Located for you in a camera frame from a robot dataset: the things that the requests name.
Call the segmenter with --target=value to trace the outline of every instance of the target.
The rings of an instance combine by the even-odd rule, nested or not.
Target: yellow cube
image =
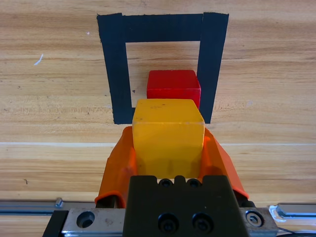
[[[197,178],[205,123],[193,100],[142,99],[133,118],[138,174]]]

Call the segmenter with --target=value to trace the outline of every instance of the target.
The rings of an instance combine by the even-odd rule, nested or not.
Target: wood grain surface
[[[97,14],[205,11],[230,14],[207,127],[257,206],[316,202],[313,0],[0,1],[0,199],[96,197],[125,127],[113,124]],[[196,71],[198,48],[128,43],[133,105],[150,70]],[[41,236],[47,221],[0,217],[0,234]]]

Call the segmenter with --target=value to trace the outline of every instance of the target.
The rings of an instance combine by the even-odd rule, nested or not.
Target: screw hole
[[[94,222],[95,216],[91,211],[81,213],[77,218],[77,226],[80,228],[87,228]]]
[[[246,219],[249,224],[255,227],[260,227],[263,225],[263,217],[255,211],[248,211],[246,213]]]
[[[170,179],[161,179],[159,184],[166,187],[166,188],[173,185],[173,183],[171,182]]]
[[[174,234],[179,228],[179,221],[175,215],[165,213],[158,217],[158,228],[164,234]]]

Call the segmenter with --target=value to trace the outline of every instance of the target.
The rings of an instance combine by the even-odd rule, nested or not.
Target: screw
[[[208,234],[213,229],[213,222],[205,213],[197,213],[193,215],[193,227],[202,234]]]
[[[247,219],[248,223],[254,227],[262,226],[262,218],[259,216],[258,213],[250,211],[246,214],[246,219]]]
[[[174,234],[179,228],[179,221],[173,214],[165,213],[158,217],[158,228],[164,234]]]

